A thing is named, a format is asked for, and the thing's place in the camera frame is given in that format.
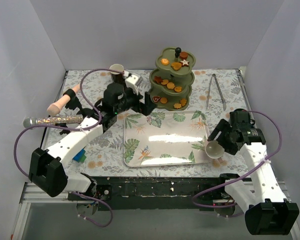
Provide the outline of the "orange flower cookie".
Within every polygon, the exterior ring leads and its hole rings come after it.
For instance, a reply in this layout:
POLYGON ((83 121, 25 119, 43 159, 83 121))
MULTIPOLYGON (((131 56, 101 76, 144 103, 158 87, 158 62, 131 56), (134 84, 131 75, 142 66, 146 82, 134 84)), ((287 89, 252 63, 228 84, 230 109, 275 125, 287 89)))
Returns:
POLYGON ((182 107, 182 104, 181 104, 181 103, 175 103, 175 104, 173 105, 173 107, 174 107, 175 109, 180 109, 180 108, 182 107))

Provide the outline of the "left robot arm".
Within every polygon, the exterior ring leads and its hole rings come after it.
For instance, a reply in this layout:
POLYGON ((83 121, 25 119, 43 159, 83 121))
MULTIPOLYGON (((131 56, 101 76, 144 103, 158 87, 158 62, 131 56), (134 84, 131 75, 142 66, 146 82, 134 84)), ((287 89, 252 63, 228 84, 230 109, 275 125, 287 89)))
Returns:
POLYGON ((119 83, 109 84, 102 100, 95 104, 100 116, 93 109, 86 109, 86 117, 74 131, 46 149, 33 151, 29 180, 50 197, 66 191, 78 192, 85 200, 93 199, 97 193, 96 180, 86 173, 67 174, 65 167, 89 142, 105 133, 117 121, 118 114, 133 110, 148 116, 156 106, 148 92, 141 95, 119 83))

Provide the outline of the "green three-tier cake stand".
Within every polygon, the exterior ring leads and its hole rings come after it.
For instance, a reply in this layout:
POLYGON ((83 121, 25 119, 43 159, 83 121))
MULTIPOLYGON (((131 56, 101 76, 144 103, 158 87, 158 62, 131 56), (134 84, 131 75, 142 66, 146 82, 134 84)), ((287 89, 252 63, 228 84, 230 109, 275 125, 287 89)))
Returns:
POLYGON ((192 71, 193 67, 195 66, 195 63, 195 56, 188 51, 183 51, 179 47, 167 47, 161 51, 160 55, 155 60, 156 68, 149 75, 149 81, 151 84, 149 94, 151 100, 153 96, 167 98, 166 104, 162 104, 160 101, 155 103, 157 104, 157 108, 165 109, 168 111, 183 111, 188 107, 190 96, 192 93, 192 84, 195 81, 195 75, 192 71), (173 62, 181 61, 181 59, 179 58, 181 52, 188 53, 187 61, 189 61, 189 66, 181 67, 180 70, 174 71, 171 67, 171 64, 173 62), (168 59, 169 65, 162 65, 162 58, 168 59), (157 84, 154 81, 155 76, 161 77, 163 80, 167 79, 169 80, 169 82, 174 83, 174 89, 168 89, 167 85, 157 84), (180 103, 180 100, 183 98, 187 100, 187 104, 185 106, 182 106, 180 109, 175 109, 174 104, 180 103))

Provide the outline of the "brown heart cookie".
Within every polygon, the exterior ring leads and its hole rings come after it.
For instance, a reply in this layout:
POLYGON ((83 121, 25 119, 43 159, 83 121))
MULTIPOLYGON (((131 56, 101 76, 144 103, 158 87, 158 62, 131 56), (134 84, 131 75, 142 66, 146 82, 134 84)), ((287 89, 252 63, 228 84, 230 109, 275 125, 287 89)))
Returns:
POLYGON ((182 67, 182 64, 180 62, 173 62, 170 66, 174 71, 179 71, 182 67))

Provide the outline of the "red iced heart cookie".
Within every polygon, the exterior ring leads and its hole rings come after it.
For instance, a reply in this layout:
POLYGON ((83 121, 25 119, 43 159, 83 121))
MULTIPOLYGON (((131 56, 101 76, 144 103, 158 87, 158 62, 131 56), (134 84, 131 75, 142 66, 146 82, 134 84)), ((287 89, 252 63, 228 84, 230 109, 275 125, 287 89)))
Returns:
POLYGON ((160 96, 157 96, 157 95, 155 95, 155 96, 152 97, 152 101, 153 101, 154 103, 158 103, 158 102, 160 101, 160 99, 161 99, 161 97, 160 97, 160 96))

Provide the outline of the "blue toy block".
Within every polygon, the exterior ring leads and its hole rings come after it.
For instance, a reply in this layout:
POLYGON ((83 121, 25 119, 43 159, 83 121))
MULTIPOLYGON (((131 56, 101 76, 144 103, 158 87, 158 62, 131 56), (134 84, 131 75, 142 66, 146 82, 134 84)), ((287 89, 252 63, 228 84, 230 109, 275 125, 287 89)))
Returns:
POLYGON ((78 152, 78 153, 73 157, 73 160, 79 163, 80 160, 81 160, 81 157, 82 157, 83 155, 85 155, 85 153, 86 153, 86 151, 85 151, 85 149, 83 148, 80 152, 78 152))

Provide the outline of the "brown star cookie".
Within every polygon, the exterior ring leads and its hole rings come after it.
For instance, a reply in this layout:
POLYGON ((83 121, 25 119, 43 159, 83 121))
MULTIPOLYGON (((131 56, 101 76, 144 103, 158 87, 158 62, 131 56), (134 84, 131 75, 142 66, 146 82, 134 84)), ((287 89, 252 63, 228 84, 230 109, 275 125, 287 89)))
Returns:
POLYGON ((154 79, 153 79, 157 84, 160 84, 163 79, 160 77, 160 76, 155 76, 154 79))

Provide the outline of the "white-iced star cookie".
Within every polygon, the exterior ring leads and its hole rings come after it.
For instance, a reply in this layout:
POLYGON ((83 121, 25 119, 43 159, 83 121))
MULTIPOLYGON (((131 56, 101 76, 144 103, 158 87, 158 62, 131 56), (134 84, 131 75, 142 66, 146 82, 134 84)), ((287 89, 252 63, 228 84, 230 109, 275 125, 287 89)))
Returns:
POLYGON ((187 61, 186 59, 182 59, 180 62, 182 67, 188 67, 190 65, 190 62, 187 61))

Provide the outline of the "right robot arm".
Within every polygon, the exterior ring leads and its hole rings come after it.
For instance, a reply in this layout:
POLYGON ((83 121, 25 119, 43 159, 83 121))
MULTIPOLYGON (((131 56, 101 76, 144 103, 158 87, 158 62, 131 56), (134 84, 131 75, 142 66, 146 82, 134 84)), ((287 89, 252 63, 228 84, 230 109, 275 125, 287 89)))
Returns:
POLYGON ((247 230, 252 235, 288 235, 300 213, 298 205, 289 202, 273 172, 266 139, 261 129, 255 127, 251 114, 236 109, 229 120, 221 119, 210 133, 205 152, 211 159, 224 153, 240 154, 248 167, 254 191, 243 183, 244 177, 223 181, 216 186, 222 199, 232 197, 244 212, 247 230))

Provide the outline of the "pink mug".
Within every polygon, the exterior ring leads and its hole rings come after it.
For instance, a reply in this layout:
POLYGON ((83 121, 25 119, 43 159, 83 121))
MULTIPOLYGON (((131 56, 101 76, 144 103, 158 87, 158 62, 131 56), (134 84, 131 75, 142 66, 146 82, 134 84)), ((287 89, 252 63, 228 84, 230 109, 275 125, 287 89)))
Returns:
POLYGON ((225 149, 216 141, 205 141, 204 142, 205 153, 212 161, 218 161, 219 163, 223 162, 223 155, 225 153, 225 149))

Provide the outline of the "leaf-patterned white tray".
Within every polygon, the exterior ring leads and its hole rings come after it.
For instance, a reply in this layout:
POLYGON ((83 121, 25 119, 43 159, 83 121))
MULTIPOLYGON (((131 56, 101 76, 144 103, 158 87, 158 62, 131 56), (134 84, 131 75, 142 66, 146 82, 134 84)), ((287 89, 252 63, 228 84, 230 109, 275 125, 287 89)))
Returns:
POLYGON ((131 113, 124 123, 124 163, 131 168, 206 164, 209 136, 200 110, 131 113))

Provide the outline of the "cream mug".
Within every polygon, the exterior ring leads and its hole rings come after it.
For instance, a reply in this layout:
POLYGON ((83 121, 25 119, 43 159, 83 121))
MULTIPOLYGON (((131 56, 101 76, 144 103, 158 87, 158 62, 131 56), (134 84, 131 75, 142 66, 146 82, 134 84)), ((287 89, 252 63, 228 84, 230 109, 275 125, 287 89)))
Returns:
POLYGON ((124 75, 123 75, 124 66, 121 64, 115 63, 115 64, 111 65, 109 67, 109 69, 114 70, 114 71, 110 71, 112 81, 114 83, 123 85, 125 83, 125 79, 124 79, 124 75))

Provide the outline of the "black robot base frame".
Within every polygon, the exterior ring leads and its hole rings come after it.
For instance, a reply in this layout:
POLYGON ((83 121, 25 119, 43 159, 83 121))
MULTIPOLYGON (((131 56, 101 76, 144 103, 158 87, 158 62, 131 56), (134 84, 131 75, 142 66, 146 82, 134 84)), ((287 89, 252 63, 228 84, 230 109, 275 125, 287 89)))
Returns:
POLYGON ((97 199, 113 210, 196 209, 192 197, 206 189, 238 178, 235 173, 219 177, 95 177, 97 199))

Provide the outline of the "green toy block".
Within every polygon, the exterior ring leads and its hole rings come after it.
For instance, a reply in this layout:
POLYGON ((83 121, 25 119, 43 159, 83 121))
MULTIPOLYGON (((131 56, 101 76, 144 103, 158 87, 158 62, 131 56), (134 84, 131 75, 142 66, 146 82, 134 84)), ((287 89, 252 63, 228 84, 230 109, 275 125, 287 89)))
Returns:
POLYGON ((86 157, 86 155, 84 154, 84 155, 81 157, 80 162, 83 163, 83 162, 86 160, 86 158, 87 158, 87 157, 86 157))

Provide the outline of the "dark chocolate round cookie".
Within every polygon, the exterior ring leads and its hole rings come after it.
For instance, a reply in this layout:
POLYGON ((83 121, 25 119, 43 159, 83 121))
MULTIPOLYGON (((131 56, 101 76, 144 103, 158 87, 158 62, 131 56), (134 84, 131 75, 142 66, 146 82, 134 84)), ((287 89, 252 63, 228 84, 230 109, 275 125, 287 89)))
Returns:
POLYGON ((185 51, 181 51, 180 54, 179 54, 179 58, 181 60, 187 60, 188 56, 189 56, 189 54, 185 51))

